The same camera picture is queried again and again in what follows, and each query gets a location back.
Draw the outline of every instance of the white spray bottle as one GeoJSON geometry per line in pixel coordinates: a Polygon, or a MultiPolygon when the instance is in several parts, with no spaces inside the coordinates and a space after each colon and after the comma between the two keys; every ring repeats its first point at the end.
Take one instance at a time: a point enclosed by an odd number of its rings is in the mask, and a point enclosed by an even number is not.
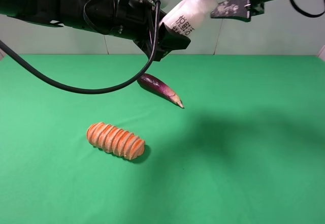
{"type": "Polygon", "coordinates": [[[216,0],[182,0],[160,21],[159,26],[164,23],[173,31],[189,37],[217,5],[216,0]]]}

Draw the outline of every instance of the black cable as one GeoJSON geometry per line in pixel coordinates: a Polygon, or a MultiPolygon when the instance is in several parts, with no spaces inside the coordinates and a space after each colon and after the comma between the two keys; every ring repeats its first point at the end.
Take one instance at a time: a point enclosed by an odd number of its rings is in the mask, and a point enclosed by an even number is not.
{"type": "Polygon", "coordinates": [[[292,5],[292,7],[293,7],[297,12],[299,12],[300,14],[302,14],[302,15],[304,15],[304,16],[306,16],[306,17],[316,18],[316,17],[320,17],[320,16],[322,16],[322,15],[325,14],[325,11],[323,11],[323,12],[320,13],[320,14],[316,14],[316,15],[314,15],[314,14],[310,14],[310,13],[305,12],[305,11],[303,11],[302,9],[300,9],[300,8],[297,6],[297,4],[295,3],[294,0],[290,0],[290,3],[291,3],[291,5],[292,5]]]}
{"type": "Polygon", "coordinates": [[[85,89],[85,88],[76,88],[71,87],[62,83],[59,83],[53,79],[50,79],[49,77],[45,76],[38,70],[36,70],[34,67],[32,67],[29,63],[27,63],[23,58],[21,58],[16,52],[14,52],[12,49],[10,49],[5,43],[3,43],[0,40],[0,49],[3,50],[8,56],[10,56],[12,59],[14,59],[18,64],[20,64],[23,68],[25,68],[27,71],[32,73],[34,76],[38,77],[42,81],[46,82],[49,85],[52,85],[56,88],[73,92],[73,93],[81,93],[81,94],[103,94],[103,93],[109,93],[113,92],[119,89],[122,89],[124,87],[127,87],[128,85],[134,83],[138,78],[140,78],[150,67],[150,65],[153,62],[154,57],[156,56],[156,50],[157,50],[157,43],[158,43],[158,29],[159,29],[159,15],[160,15],[160,0],[157,0],[156,2],[156,9],[155,9],[155,26],[154,26],[154,40],[153,40],[153,48],[151,51],[150,58],[148,62],[145,64],[145,66],[132,78],[127,80],[124,83],[118,84],[113,87],[109,88],[101,88],[101,89],[85,89]]]}

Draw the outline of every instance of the plastic vegetable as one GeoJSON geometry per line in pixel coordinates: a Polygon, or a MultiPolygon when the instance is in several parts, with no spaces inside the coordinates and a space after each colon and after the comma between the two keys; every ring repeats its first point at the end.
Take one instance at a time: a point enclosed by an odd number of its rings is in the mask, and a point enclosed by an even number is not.
{"type": "Polygon", "coordinates": [[[139,136],[103,122],[91,125],[86,136],[91,145],[126,159],[135,159],[144,152],[145,141],[139,136]]]}
{"type": "Polygon", "coordinates": [[[138,83],[145,90],[164,97],[165,99],[184,109],[183,103],[178,95],[170,87],[168,87],[168,85],[156,77],[145,73],[138,79],[138,83]]]}

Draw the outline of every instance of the purple eggplant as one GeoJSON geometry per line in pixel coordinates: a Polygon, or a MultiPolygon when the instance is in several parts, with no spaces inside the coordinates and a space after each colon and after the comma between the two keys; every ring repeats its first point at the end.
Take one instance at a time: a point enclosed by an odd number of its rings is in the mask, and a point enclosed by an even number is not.
{"type": "Polygon", "coordinates": [[[178,95],[169,88],[168,85],[156,77],[145,73],[137,80],[137,82],[145,90],[161,96],[184,109],[183,103],[178,95]]]}

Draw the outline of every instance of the green tablecloth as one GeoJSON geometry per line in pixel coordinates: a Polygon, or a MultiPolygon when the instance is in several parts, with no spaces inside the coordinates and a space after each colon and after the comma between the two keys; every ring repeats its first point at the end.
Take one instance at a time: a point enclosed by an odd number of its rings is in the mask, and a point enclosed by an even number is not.
{"type": "MultiPolygon", "coordinates": [[[[60,82],[100,88],[136,55],[25,55],[60,82]]],[[[0,61],[0,223],[325,223],[325,64],[316,57],[168,56],[137,83],[80,95],[0,61]],[[146,140],[131,163],[85,138],[103,121],[146,140]]]]}

